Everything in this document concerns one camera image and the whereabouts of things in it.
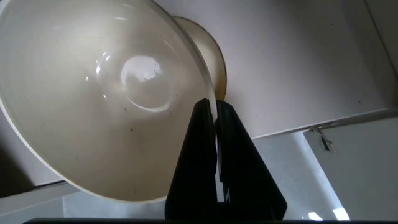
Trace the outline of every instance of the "black object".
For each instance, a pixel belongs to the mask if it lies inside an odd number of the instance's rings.
[[[234,108],[196,103],[166,200],[167,220],[281,220],[287,204]],[[216,146],[225,203],[216,198]]]

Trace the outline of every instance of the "white surface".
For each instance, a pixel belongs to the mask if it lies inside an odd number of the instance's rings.
[[[81,189],[162,200],[193,105],[215,104],[171,18],[150,1],[14,0],[0,32],[0,106],[25,145]]]
[[[398,118],[305,133],[331,186],[352,220],[398,219]]]
[[[391,67],[363,59],[355,33],[364,31],[349,26],[344,13],[355,11],[339,1],[156,1],[215,38],[226,61],[226,101],[253,138],[392,106],[373,77],[389,80]]]
[[[7,215],[0,215],[0,223],[21,224],[34,218],[63,218],[62,199],[25,208]]]
[[[0,198],[0,216],[17,212],[25,208],[34,207],[38,204],[61,198],[78,191],[79,190],[76,187],[64,182],[35,189],[30,192]]]

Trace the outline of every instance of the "wall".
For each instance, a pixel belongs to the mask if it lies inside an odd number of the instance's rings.
[[[398,118],[323,129],[305,136],[352,220],[398,219]]]

